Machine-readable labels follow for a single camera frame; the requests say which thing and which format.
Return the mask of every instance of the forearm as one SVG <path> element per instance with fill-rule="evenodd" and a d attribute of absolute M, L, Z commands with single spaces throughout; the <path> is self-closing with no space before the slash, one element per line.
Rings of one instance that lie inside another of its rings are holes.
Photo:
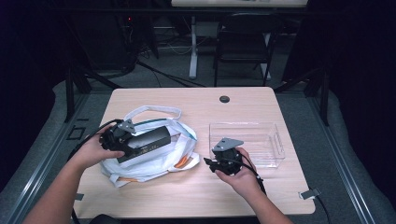
<path fill-rule="evenodd" d="M 69 223 L 82 173 L 67 163 L 23 223 Z"/>
<path fill-rule="evenodd" d="M 262 192 L 245 197 L 261 224 L 292 223 Z"/>

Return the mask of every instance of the dark background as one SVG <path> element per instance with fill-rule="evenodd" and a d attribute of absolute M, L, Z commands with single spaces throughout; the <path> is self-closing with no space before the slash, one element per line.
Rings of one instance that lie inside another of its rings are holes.
<path fill-rule="evenodd" d="M 72 63 L 90 67 L 92 61 L 70 27 L 42 11 L 35 1 L 2 1 L 0 10 L 3 189 L 49 117 L 53 86 L 64 80 Z M 344 16 L 303 20 L 284 80 L 325 67 L 331 90 L 340 101 L 350 144 L 395 207 L 396 19 L 392 13 L 396 3 L 310 1 L 308 12 L 327 11 Z"/>

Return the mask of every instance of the orange stripe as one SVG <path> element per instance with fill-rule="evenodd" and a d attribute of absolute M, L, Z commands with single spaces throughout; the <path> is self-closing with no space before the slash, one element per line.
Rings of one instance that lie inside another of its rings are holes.
<path fill-rule="evenodd" d="M 137 182 L 136 179 L 127 178 L 127 177 L 119 177 L 117 180 L 118 180 L 118 181 L 131 181 L 131 182 Z"/>
<path fill-rule="evenodd" d="M 184 156 L 181 158 L 181 160 L 175 165 L 176 168 L 182 167 L 184 164 L 186 164 L 186 161 L 188 160 L 187 156 Z"/>

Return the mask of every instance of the transparent tray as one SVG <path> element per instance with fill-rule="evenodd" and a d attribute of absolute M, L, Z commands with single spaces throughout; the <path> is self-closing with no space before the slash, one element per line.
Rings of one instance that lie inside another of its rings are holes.
<path fill-rule="evenodd" d="M 277 168 L 285 159 L 285 150 L 277 127 L 272 122 L 231 122 L 209 124 L 209 154 L 214 160 L 212 148 L 223 138 L 243 141 L 244 148 L 258 167 Z"/>

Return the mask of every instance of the white desk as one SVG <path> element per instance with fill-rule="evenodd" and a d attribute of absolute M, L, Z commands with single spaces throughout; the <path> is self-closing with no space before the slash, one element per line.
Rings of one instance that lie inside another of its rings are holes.
<path fill-rule="evenodd" d="M 307 0 L 172 0 L 173 7 L 306 7 Z M 195 17 L 191 17 L 191 63 L 189 77 L 196 78 L 197 70 L 197 46 L 196 46 L 196 22 Z M 267 64 L 261 64 L 264 73 Z"/>
<path fill-rule="evenodd" d="M 219 101 L 227 95 L 227 104 Z M 122 119 L 141 105 L 168 105 L 182 110 L 181 121 L 192 127 L 198 137 L 195 151 L 209 157 L 209 123 L 274 122 L 285 148 L 286 159 L 273 169 L 258 168 L 268 197 L 285 214 L 311 214 L 312 200 L 299 198 L 308 190 L 304 174 L 291 142 L 274 92 L 270 88 L 168 88 L 119 89 L 108 102 L 102 123 Z M 159 112 L 145 112 L 134 122 L 163 118 Z M 81 178 L 75 202 L 80 218 L 107 214 L 120 218 L 155 217 L 243 217 L 254 212 L 242 197 L 218 179 L 201 162 L 188 171 L 172 173 L 146 183 L 129 183 L 115 188 L 102 175 L 100 165 L 89 168 Z"/>

